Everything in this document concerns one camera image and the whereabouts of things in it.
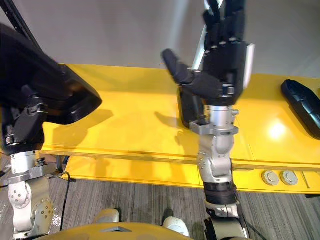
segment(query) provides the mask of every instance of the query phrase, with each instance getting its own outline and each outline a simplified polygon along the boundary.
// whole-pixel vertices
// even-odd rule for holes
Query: round metal knob
[[[262,179],[263,181],[270,185],[270,186],[275,186],[279,183],[279,177],[274,171],[264,171],[262,173]]]
[[[283,171],[280,177],[286,185],[296,185],[298,183],[297,175],[293,171]]]

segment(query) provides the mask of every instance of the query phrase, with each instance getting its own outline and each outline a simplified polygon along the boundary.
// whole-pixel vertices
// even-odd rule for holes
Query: black band
[[[205,199],[210,204],[227,205],[237,202],[237,187],[231,182],[208,183],[204,182]]]

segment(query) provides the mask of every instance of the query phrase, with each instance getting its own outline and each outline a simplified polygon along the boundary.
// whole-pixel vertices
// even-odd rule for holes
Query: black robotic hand
[[[166,49],[162,58],[174,81],[211,106],[232,106],[251,75],[253,48],[244,38],[245,0],[226,0],[221,19],[216,0],[208,1],[203,71],[189,69]]]

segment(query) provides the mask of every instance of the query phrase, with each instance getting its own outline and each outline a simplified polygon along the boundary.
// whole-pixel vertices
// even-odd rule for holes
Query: yellow tabletop
[[[198,136],[179,120],[177,88],[164,69],[69,64],[103,99],[71,125],[44,124],[49,154],[195,164]],[[238,168],[320,169],[311,138],[281,95],[285,76],[255,74],[235,108],[239,133],[231,152]],[[319,79],[291,77],[312,90]]]

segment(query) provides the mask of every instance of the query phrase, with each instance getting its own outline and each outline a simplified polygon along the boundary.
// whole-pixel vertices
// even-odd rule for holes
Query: gray carpet
[[[67,182],[50,180],[55,215],[51,232],[59,231]],[[239,193],[246,220],[268,240],[320,240],[320,198],[300,194]],[[207,218],[202,189],[77,180],[70,184],[64,228],[89,224],[105,208],[121,208],[122,221],[160,225],[166,208],[186,223],[194,239],[205,239]],[[8,190],[0,192],[1,239],[9,239],[13,209]],[[250,230],[251,238],[260,237]]]

